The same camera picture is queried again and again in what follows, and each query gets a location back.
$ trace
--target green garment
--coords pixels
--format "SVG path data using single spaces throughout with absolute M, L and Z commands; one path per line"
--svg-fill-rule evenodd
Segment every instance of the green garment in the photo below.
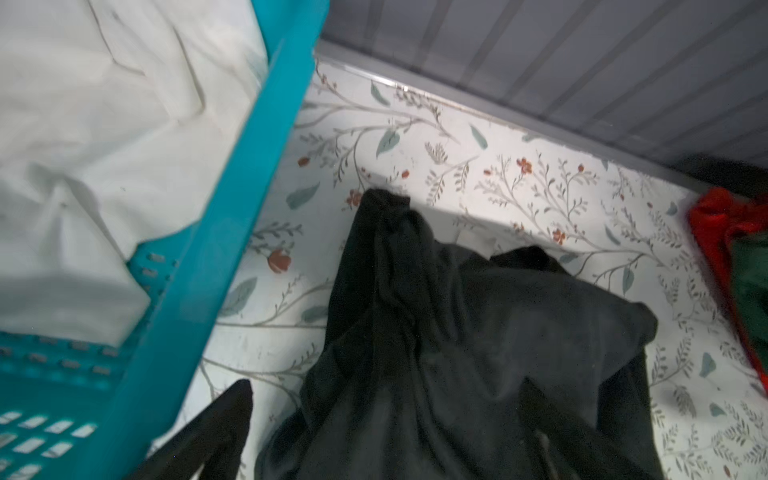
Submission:
M 730 291 L 750 344 L 768 369 L 768 232 L 755 233 L 731 246 Z

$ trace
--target floral pattern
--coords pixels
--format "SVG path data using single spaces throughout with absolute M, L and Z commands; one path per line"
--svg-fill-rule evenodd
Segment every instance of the floral pattern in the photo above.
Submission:
M 768 399 L 684 212 L 697 195 L 403 86 L 320 63 L 173 430 L 236 379 L 253 385 L 240 469 L 298 406 L 362 193 L 409 195 L 435 237 L 536 243 L 659 318 L 648 346 L 669 479 L 768 477 Z

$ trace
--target white fabric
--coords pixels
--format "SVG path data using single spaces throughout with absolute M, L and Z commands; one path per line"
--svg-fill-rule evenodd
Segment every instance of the white fabric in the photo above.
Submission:
M 0 330 L 121 343 L 266 73 L 248 0 L 0 3 Z
M 472 230 L 460 230 L 455 243 L 472 250 L 485 259 L 493 257 L 496 248 L 494 239 L 480 236 Z
M 537 244 L 577 278 L 648 305 L 659 320 L 646 354 L 665 478 L 768 478 L 768 397 L 688 233 L 698 195 L 391 85 L 318 64 L 229 308 L 176 425 L 155 445 L 246 377 L 255 407 L 238 479 L 253 478 L 257 453 L 300 405 L 323 349 L 362 189 L 384 186 L 409 196 L 441 242 L 486 255 Z

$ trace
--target red cloth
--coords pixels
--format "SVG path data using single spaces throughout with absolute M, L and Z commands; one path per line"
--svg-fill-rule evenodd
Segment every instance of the red cloth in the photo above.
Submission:
M 768 374 L 750 345 L 739 313 L 730 294 L 730 246 L 743 235 L 768 230 L 768 197 L 748 204 L 736 201 L 728 190 L 713 188 L 688 212 L 690 228 L 712 271 L 726 294 L 733 324 L 752 366 L 768 392 Z

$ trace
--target grey wall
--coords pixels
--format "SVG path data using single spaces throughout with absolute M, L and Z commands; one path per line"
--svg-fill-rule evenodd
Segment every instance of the grey wall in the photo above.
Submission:
M 768 0 L 332 0 L 324 37 L 715 183 L 768 169 Z

